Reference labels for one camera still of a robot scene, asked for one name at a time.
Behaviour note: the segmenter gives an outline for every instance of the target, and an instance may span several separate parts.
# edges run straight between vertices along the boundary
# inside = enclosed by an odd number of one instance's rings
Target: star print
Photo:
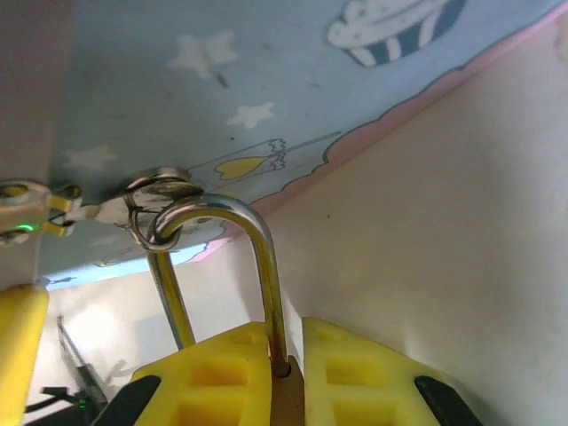
[[[118,155],[113,154],[108,146],[98,146],[89,151],[66,151],[63,153],[69,161],[63,166],[65,168],[84,167],[91,170],[102,170],[105,162],[116,160]]]
[[[112,246],[113,244],[116,244],[119,240],[120,238],[118,238],[116,235],[108,235],[107,237],[101,237],[97,238],[96,240],[93,240],[91,242],[91,245],[94,247]]]
[[[274,117],[271,111],[274,102],[267,102],[259,106],[239,106],[237,115],[230,119],[227,124],[242,124],[247,129],[253,129],[261,120]]]
[[[237,59],[237,52],[231,50],[233,38],[234,33],[229,31],[205,39],[183,34],[177,39],[179,54],[168,63],[168,68],[193,69],[202,79],[218,76],[217,65]]]

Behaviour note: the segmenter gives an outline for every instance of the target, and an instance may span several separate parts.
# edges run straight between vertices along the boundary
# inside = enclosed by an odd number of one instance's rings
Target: pink border
[[[547,26],[548,23],[555,20],[559,15],[566,11],[568,11],[568,3],[558,6],[539,22],[505,40],[502,40],[495,46],[484,51],[464,68],[450,71],[449,73],[441,76],[422,93],[399,104],[398,106],[395,106],[383,117],[379,117],[377,120],[364,124],[341,136],[329,148],[327,152],[327,163],[318,166],[310,175],[300,177],[288,183],[280,192],[267,195],[254,202],[253,207],[263,216],[270,214],[281,204],[291,200],[302,192],[307,186],[314,184],[374,142],[384,138],[400,124],[418,115],[436,100],[442,98],[449,91],[463,83],[484,67],[491,64],[504,53],[507,53],[514,47],[521,44],[526,38],[540,31],[543,27]],[[192,259],[192,261],[200,261],[204,259],[213,251],[230,241],[233,237],[234,235],[231,235],[222,238],[221,240],[210,242],[208,248]]]

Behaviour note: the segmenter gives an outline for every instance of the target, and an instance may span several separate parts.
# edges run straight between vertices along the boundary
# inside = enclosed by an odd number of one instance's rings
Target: blue patterned surface
[[[208,191],[258,200],[561,3],[80,0],[51,181],[102,202],[140,170],[176,166]],[[337,22],[363,41],[334,38]],[[177,261],[222,231],[210,222],[186,235]],[[141,255],[125,231],[93,221],[46,236],[40,273],[50,288],[82,284],[145,270]]]

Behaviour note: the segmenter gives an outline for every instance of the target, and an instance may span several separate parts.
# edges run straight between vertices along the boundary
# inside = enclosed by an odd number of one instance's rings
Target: metal shackle
[[[222,218],[242,228],[250,238],[264,306],[264,322],[270,346],[272,373],[289,374],[284,315],[272,235],[265,221],[246,203],[220,194],[205,193],[172,202],[152,222],[149,240],[166,241],[189,220],[200,217]],[[168,251],[148,251],[148,263],[166,310],[177,347],[193,343],[193,333]]]

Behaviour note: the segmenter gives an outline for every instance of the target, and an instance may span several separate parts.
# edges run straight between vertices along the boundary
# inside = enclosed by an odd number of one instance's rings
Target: yellow plastic part
[[[269,426],[266,328],[251,322],[140,368],[162,382],[136,426]]]
[[[45,288],[26,285],[0,292],[0,425],[2,426],[21,424],[47,303]]]
[[[440,374],[322,319],[304,318],[306,426],[439,426],[414,386]]]

